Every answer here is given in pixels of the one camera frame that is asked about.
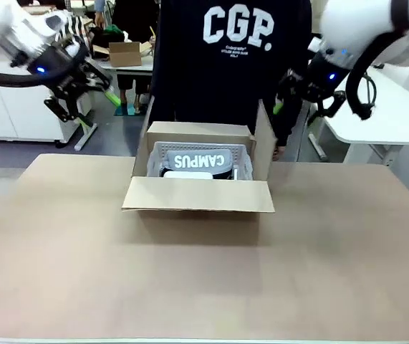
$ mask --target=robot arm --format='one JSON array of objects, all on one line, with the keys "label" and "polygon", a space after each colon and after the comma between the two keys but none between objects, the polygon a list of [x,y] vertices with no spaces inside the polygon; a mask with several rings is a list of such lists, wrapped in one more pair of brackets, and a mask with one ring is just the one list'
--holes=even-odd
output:
[{"label": "robot arm", "polygon": [[[281,81],[279,98],[293,92],[319,104],[332,117],[346,98],[363,120],[373,104],[362,104],[360,80],[375,61],[409,66],[409,0],[329,0],[322,16],[323,41],[305,75],[290,71]],[[346,92],[335,92],[346,78]],[[330,109],[322,101],[334,97]]]},{"label": "robot arm", "polygon": [[[16,0],[0,0],[0,48],[11,67],[22,67],[30,75],[0,74],[0,87],[44,85],[53,96],[45,105],[63,122],[80,118],[77,99],[89,90],[107,92],[111,79],[90,59],[78,36],[56,42],[67,23],[63,12],[31,16]],[[64,100],[65,110],[59,100]]]}]

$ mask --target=open cardboard box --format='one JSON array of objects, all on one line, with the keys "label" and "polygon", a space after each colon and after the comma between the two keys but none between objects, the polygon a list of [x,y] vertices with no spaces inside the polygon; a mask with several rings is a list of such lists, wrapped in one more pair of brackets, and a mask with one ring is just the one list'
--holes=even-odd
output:
[{"label": "open cardboard box", "polygon": [[[147,162],[158,141],[245,145],[251,156],[254,180],[146,177]],[[241,125],[154,122],[141,138],[122,209],[274,213],[267,179],[275,144],[276,138],[261,102],[255,135]]]},{"label": "open cardboard box", "polygon": [[149,42],[109,43],[110,64],[113,67],[142,66],[142,54],[151,49]]}]

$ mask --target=black sweatshirt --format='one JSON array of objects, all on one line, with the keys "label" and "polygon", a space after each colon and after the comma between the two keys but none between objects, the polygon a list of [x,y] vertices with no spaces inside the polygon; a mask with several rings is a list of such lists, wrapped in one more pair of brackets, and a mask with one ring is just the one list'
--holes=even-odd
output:
[{"label": "black sweatshirt", "polygon": [[[289,68],[303,73],[311,40],[309,0],[162,0],[150,122],[247,125],[259,100],[272,114]],[[285,145],[301,102],[286,100],[273,116]]]}]

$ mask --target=table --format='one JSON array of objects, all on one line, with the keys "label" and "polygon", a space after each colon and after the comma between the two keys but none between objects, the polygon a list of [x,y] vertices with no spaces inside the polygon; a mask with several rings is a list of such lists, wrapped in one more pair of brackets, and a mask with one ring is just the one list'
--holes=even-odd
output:
[{"label": "table", "polygon": [[275,163],[276,214],[121,212],[133,163],[44,155],[17,181],[0,338],[409,340],[409,191],[386,167]]},{"label": "table", "polygon": [[[377,154],[382,163],[391,166],[403,146],[409,145],[409,92],[381,72],[370,68],[368,74],[377,85],[376,108],[369,120],[362,121],[354,115],[346,102],[333,118],[322,122],[328,126],[338,140],[350,143],[345,163],[367,163]],[[347,79],[337,88],[345,90]],[[360,83],[359,96],[367,99],[367,86]],[[331,105],[326,101],[325,107]],[[319,154],[323,151],[317,144],[323,124],[317,134],[310,134],[309,139]]]},{"label": "table", "polygon": [[147,75],[153,74],[153,56],[148,55],[142,58],[142,66],[134,67],[113,67],[110,61],[97,61],[104,70],[116,72],[119,75]]}]

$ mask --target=floor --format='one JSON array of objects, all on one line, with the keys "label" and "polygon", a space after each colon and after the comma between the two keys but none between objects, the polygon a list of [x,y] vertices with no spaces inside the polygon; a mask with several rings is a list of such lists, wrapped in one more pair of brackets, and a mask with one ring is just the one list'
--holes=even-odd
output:
[{"label": "floor", "polygon": [[[22,171],[39,155],[43,153],[67,153],[108,156],[134,156],[139,143],[142,117],[114,116],[115,108],[103,96],[98,95],[92,118],[99,123],[99,128],[87,145],[79,153],[73,145],[79,140],[81,132],[72,138],[69,145],[58,149],[53,143],[12,143],[0,142],[0,199],[13,187],[15,180]],[[307,111],[302,112],[297,126],[289,140],[283,161],[319,162],[312,145],[304,130]],[[321,141],[331,162],[342,162],[347,151],[347,145],[337,141],[333,134],[325,131]]]}]

